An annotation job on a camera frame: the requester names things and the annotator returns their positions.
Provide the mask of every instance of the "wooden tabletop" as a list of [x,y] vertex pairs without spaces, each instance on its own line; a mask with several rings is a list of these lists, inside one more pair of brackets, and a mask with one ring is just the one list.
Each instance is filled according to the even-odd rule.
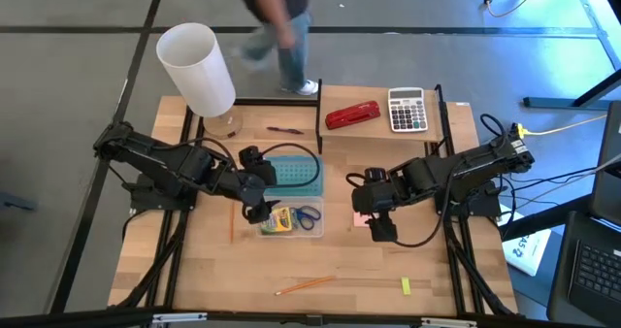
[[[327,114],[346,109],[367,101],[376,101],[381,116],[338,129],[329,130],[323,120]],[[438,143],[443,134],[440,123],[438,95],[435,90],[425,90],[425,112],[428,130],[417,133],[395,133],[390,129],[388,110],[388,88],[370,86],[321,86],[321,120],[319,134],[327,137],[355,137],[371,139],[413,140]]]
[[[152,136],[176,143],[185,104],[181,97],[163,97]],[[244,129],[222,143],[236,152],[249,145],[267,148],[295,142],[317,151],[314,108],[240,107]],[[457,150],[478,145],[471,108],[448,103]],[[296,128],[295,136],[270,132],[267,126]],[[273,154],[303,154],[295,149]],[[324,141],[325,233],[319,239],[261,239],[240,214],[240,204],[223,197],[199,194],[189,217],[174,307],[183,310],[231,312],[322,312],[350,314],[454,315],[444,236],[421,248],[374,243],[367,228],[353,227],[346,173],[367,167],[391,168],[413,156],[424,155],[416,141],[329,138]],[[230,240],[230,213],[237,213]],[[414,243],[426,238],[438,221],[432,199],[393,212],[399,239]],[[124,299],[150,266],[162,212],[146,213],[129,224],[120,254],[110,304]],[[500,236],[486,219],[470,222],[476,264],[506,306],[516,310]],[[167,270],[160,282],[162,302]],[[276,291],[325,276],[337,278],[282,296]],[[411,295],[401,289],[410,279]],[[467,276],[462,269],[467,307],[472,307]]]

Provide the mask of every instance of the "blue scissors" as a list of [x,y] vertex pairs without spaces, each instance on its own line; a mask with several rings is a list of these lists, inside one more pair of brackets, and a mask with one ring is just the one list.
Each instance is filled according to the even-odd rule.
[[300,223],[300,227],[310,231],[314,227],[314,223],[321,219],[321,212],[317,208],[311,206],[302,206],[300,208],[291,208],[296,219]]

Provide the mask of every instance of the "person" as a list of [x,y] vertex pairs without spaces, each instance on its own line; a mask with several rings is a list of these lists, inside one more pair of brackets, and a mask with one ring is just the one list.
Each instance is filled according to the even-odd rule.
[[318,91],[316,82],[307,80],[308,33],[311,15],[309,0],[244,0],[250,12],[263,23],[237,50],[246,67],[265,65],[265,58],[278,45],[278,66],[283,90],[300,95]]

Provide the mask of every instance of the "white cylinder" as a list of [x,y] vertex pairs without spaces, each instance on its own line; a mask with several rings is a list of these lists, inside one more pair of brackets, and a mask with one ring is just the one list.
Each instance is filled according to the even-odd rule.
[[208,26],[175,26],[159,39],[156,52],[192,112],[215,117],[233,106],[235,87]]

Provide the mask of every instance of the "clear glass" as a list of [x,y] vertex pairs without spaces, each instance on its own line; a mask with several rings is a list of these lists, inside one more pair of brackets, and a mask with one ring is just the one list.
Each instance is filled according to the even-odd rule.
[[204,118],[203,124],[205,125],[205,131],[210,136],[217,139],[229,139],[236,136],[242,130],[244,120],[242,112],[233,106],[222,115]]

